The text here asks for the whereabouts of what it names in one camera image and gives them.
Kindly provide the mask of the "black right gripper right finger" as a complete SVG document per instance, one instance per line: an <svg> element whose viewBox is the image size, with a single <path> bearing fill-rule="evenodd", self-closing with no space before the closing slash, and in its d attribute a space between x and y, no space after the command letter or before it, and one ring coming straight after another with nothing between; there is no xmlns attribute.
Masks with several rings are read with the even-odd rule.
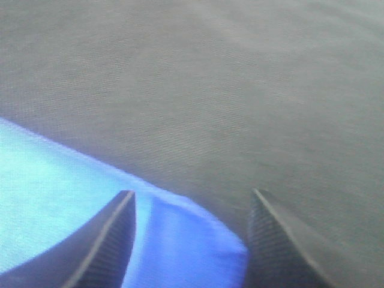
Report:
<svg viewBox="0 0 384 288"><path fill-rule="evenodd" d="M248 219L249 267L255 287L331 287L300 250L266 191L254 189Z"/></svg>

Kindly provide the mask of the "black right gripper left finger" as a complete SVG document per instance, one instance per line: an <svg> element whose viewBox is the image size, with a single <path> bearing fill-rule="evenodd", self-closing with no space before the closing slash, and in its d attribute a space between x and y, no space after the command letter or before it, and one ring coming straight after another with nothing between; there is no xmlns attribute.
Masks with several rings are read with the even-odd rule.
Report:
<svg viewBox="0 0 384 288"><path fill-rule="evenodd" d="M121 191L63 241L2 273L1 287L121 287L135 235L135 194Z"/></svg>

